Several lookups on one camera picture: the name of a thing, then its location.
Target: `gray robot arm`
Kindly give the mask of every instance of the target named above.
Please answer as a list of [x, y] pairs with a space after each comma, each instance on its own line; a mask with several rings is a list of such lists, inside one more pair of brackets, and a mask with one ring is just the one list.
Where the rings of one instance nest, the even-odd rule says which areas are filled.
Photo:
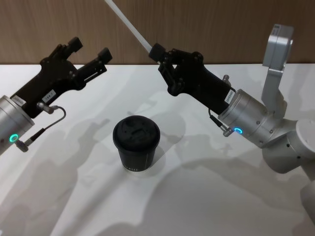
[[238, 90], [218, 119], [261, 148], [265, 162], [275, 172], [302, 167], [311, 183], [301, 190], [301, 201], [315, 223], [315, 122], [284, 119], [287, 104], [279, 91], [292, 33], [292, 27], [275, 25], [269, 37], [263, 62], [268, 66], [262, 92], [265, 105]]
[[[159, 64], [159, 72], [168, 92], [177, 96], [187, 93], [209, 109], [211, 120], [224, 136], [237, 132], [262, 149], [271, 169], [286, 173], [302, 166], [308, 177], [315, 179], [315, 122], [284, 119], [287, 103], [279, 84], [292, 45], [293, 28], [274, 25], [263, 61], [268, 66], [262, 101], [231, 87], [228, 76], [220, 80], [203, 66], [203, 56], [165, 49], [155, 44], [149, 54]], [[210, 111], [218, 114], [216, 119]], [[315, 223], [315, 184], [301, 191], [302, 203]]]

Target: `white table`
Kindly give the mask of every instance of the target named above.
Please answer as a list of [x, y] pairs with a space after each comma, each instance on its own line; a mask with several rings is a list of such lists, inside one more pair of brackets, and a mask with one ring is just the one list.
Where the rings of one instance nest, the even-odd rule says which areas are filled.
[[[232, 86], [259, 99], [266, 68], [209, 65]], [[0, 66], [0, 94], [10, 96], [37, 65]], [[315, 119], [315, 65], [287, 65], [281, 91], [286, 117]], [[108, 66], [82, 91], [54, 104], [64, 121], [27, 153], [11, 147], [0, 158], [0, 230], [10, 236], [310, 236], [315, 227], [301, 206], [308, 183], [301, 169], [274, 173], [261, 150], [238, 134], [225, 138], [207, 108], [172, 97], [157, 66]], [[112, 141], [117, 122], [131, 115], [161, 130], [154, 165], [126, 171]], [[42, 113], [32, 134], [61, 114]]]

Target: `wooden panel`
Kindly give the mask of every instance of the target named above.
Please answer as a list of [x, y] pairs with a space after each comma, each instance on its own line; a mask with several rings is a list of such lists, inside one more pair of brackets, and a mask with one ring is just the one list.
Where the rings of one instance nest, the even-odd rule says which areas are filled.
[[0, 0], [0, 63], [39, 63], [78, 36], [86, 63], [108, 47], [112, 63], [138, 63], [145, 50], [103, 0]]
[[[290, 62], [315, 62], [314, 0], [115, 0], [151, 43], [199, 51], [206, 63], [262, 62], [274, 23], [295, 27]], [[71, 57], [86, 63], [103, 48], [111, 63], [152, 63], [103, 0], [0, 0], [0, 63], [38, 63], [80, 37]]]

